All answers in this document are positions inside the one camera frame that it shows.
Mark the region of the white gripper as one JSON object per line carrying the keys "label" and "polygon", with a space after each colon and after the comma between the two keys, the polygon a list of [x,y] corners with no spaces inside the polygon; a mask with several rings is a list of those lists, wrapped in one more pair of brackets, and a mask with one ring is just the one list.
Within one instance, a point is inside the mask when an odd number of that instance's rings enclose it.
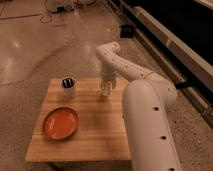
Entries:
{"label": "white gripper", "polygon": [[116,88],[117,80],[116,80],[116,72],[115,72],[114,69],[112,69],[108,65],[102,65],[100,76],[101,76],[101,79],[102,79],[100,81],[101,90],[104,89],[104,82],[103,81],[112,81],[111,82],[112,90],[114,90]]}

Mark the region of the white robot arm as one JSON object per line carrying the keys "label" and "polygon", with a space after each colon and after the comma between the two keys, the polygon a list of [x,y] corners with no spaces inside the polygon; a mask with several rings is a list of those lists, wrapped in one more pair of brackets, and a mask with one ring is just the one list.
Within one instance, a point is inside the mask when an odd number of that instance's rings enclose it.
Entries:
{"label": "white robot arm", "polygon": [[122,75],[123,118],[134,171],[182,171],[166,111],[177,99],[173,83],[158,73],[119,56],[116,42],[100,45],[101,94],[109,96]]}

